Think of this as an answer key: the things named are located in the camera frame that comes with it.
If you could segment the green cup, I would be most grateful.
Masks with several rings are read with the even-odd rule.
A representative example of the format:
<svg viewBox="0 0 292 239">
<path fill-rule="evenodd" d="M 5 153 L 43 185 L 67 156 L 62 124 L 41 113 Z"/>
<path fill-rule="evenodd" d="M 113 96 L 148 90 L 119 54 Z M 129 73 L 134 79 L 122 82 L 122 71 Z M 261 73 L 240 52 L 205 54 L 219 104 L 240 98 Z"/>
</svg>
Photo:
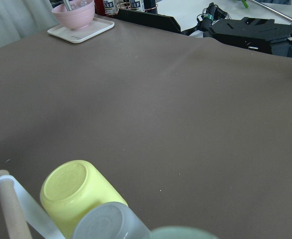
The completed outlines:
<svg viewBox="0 0 292 239">
<path fill-rule="evenodd" d="M 214 234 L 192 227 L 166 226 L 154 229 L 151 239 L 217 239 Z"/>
</svg>

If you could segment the yellow cup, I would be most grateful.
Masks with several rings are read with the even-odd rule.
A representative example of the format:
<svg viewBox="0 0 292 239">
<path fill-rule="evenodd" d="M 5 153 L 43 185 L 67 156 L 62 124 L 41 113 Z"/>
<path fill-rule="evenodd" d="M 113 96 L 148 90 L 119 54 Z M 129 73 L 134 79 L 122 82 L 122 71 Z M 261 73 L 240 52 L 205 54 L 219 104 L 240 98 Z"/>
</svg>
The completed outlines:
<svg viewBox="0 0 292 239">
<path fill-rule="evenodd" d="M 128 205 L 108 180 L 85 160 L 69 161 L 53 170 L 42 184 L 40 202 L 67 239 L 91 209 L 108 202 Z"/>
</svg>

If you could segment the grey cup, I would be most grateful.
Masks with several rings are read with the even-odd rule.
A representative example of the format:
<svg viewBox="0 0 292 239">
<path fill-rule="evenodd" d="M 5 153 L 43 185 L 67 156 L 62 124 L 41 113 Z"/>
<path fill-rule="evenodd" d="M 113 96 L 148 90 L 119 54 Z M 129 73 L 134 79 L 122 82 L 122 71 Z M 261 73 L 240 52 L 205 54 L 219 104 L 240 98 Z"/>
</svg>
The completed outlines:
<svg viewBox="0 0 292 239">
<path fill-rule="evenodd" d="M 149 239 L 150 230 L 125 204 L 104 203 L 77 224 L 73 239 Z"/>
</svg>

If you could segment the white tray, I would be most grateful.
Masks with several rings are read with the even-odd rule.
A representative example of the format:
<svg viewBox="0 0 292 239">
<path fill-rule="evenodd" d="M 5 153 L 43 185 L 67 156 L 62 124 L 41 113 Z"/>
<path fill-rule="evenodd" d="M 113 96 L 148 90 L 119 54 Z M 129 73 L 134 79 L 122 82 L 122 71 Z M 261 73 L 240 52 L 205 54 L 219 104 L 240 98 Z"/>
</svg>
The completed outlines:
<svg viewBox="0 0 292 239">
<path fill-rule="evenodd" d="M 57 25 L 47 30 L 47 33 L 66 40 L 67 42 L 78 44 L 112 29 L 114 25 L 115 23 L 113 21 L 95 17 L 92 22 L 83 29 L 71 30 L 62 25 Z"/>
</svg>

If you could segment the pink bowl with ice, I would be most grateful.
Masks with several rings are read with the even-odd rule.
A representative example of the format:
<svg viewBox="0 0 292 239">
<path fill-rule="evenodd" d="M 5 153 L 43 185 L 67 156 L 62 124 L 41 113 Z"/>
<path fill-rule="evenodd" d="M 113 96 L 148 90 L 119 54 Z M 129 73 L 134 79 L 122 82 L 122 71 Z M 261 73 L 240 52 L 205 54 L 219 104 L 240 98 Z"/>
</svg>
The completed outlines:
<svg viewBox="0 0 292 239">
<path fill-rule="evenodd" d="M 87 27 L 95 15 L 95 3 L 93 0 L 71 0 L 71 7 L 75 8 L 67 11 L 64 4 L 60 4 L 52 9 L 52 14 L 62 26 L 77 30 Z"/>
</svg>

